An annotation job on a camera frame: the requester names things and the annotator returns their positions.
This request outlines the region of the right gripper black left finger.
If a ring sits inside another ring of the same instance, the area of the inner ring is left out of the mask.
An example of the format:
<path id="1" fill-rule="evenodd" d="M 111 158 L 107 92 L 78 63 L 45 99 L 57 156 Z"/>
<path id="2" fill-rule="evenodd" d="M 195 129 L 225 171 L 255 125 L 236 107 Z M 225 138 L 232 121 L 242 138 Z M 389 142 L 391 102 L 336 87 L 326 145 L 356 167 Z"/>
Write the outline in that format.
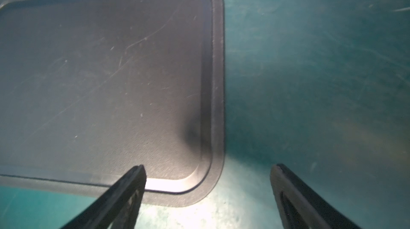
<path id="1" fill-rule="evenodd" d="M 64 229 L 133 229 L 147 181 L 143 165 L 134 166 Z"/>

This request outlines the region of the black plastic cutting board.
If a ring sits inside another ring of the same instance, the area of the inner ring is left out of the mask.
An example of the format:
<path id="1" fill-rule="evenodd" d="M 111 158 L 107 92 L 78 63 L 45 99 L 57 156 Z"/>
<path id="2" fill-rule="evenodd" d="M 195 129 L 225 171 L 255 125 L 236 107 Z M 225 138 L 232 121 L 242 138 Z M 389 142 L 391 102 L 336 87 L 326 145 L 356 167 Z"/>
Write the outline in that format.
<path id="1" fill-rule="evenodd" d="M 187 207 L 225 151 L 223 0 L 1 0 L 1 185 Z"/>

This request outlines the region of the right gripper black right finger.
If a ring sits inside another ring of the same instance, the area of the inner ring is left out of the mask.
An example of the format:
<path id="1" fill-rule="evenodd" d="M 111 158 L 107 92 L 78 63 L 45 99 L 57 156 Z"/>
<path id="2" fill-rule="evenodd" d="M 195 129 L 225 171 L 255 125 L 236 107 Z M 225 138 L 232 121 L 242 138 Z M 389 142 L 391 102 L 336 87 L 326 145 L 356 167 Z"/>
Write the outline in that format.
<path id="1" fill-rule="evenodd" d="M 272 166 L 270 181 L 285 229 L 358 229 L 283 164 Z"/>

